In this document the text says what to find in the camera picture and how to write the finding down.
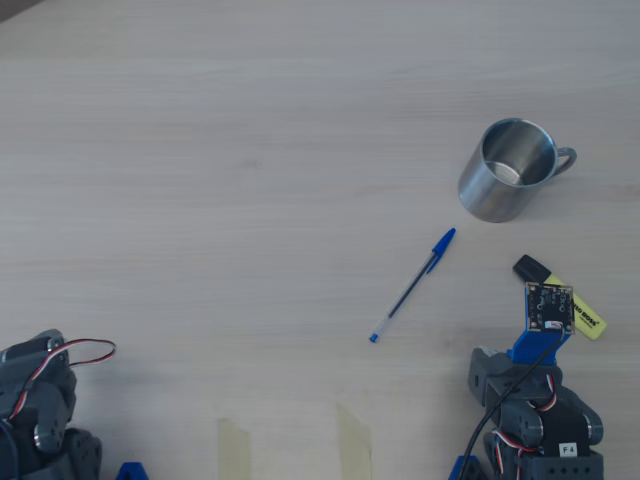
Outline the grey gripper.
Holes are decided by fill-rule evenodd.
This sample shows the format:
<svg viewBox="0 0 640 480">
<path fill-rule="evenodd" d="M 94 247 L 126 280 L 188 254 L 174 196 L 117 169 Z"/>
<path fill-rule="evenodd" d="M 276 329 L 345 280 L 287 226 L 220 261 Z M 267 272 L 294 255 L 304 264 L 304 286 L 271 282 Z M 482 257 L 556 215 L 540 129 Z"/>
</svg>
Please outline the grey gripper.
<svg viewBox="0 0 640 480">
<path fill-rule="evenodd" d="M 481 406 L 489 411 L 499 397 L 525 373 L 528 365 L 516 364 L 508 368 L 508 355 L 484 346 L 473 349 L 470 361 L 469 386 Z M 558 366 L 535 368 L 514 387 L 500 407 L 499 418 L 538 418 L 544 415 L 539 407 L 548 405 L 553 397 L 547 376 L 560 383 Z"/>
</svg>

